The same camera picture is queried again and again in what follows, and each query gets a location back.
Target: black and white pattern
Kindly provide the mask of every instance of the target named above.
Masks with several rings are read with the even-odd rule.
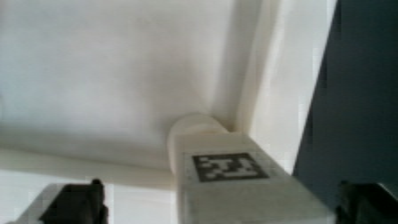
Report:
[[[191,156],[200,182],[268,178],[248,153]]]

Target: white floor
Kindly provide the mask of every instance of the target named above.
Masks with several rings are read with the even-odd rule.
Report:
[[[172,224],[172,174],[0,149],[0,224],[33,224],[67,183],[104,182],[110,224]]]

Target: white wall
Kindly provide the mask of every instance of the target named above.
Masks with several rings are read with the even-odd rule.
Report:
[[[167,167],[175,119],[232,126],[259,5],[1,0],[0,145]]]
[[[236,130],[291,173],[335,0],[268,0],[252,45]]]

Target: dark panel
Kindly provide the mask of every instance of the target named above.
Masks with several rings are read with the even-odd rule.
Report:
[[[330,208],[337,183],[398,184],[398,1],[334,14],[294,173]]]

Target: white object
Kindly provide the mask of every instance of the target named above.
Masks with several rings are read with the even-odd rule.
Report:
[[[334,215],[246,135],[211,117],[184,117],[170,130],[181,224],[328,224]]]

